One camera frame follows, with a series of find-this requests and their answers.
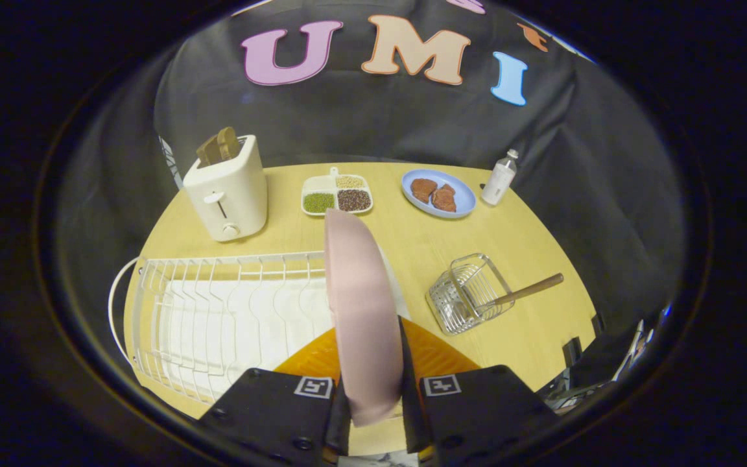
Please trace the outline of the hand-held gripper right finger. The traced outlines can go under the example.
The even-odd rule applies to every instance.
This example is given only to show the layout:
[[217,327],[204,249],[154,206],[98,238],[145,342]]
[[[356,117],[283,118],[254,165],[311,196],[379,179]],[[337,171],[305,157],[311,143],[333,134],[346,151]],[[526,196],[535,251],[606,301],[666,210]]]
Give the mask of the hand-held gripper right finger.
[[400,317],[407,452],[421,466],[500,464],[558,416],[504,365],[475,366],[423,326]]

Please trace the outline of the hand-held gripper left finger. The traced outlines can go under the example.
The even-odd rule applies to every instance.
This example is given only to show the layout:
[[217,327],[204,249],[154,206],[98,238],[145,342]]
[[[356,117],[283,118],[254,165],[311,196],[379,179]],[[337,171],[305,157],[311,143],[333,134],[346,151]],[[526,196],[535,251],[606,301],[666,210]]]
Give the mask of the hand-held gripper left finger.
[[349,453],[351,424],[335,329],[275,370],[247,369],[198,423],[278,465],[335,466]]

